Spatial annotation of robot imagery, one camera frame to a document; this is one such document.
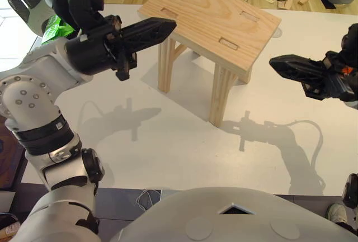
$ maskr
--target stool seat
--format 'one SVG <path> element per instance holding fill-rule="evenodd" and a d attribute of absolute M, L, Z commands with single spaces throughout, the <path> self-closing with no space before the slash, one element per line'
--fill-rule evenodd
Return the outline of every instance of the stool seat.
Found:
<path fill-rule="evenodd" d="M 215 63 L 210 122 L 219 126 L 228 92 L 238 78 L 248 83 L 251 68 L 280 19 L 241 0 L 149 0 L 142 18 L 176 21 L 169 39 L 159 46 L 158 88 L 169 92 L 173 61 L 190 48 Z"/>

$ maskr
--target shoe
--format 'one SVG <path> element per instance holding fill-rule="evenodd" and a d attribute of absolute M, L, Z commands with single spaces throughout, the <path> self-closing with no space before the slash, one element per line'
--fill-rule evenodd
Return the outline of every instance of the shoe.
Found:
<path fill-rule="evenodd" d="M 341 204 L 332 204 L 327 208 L 326 218 L 334 223 L 348 223 L 346 208 Z"/>

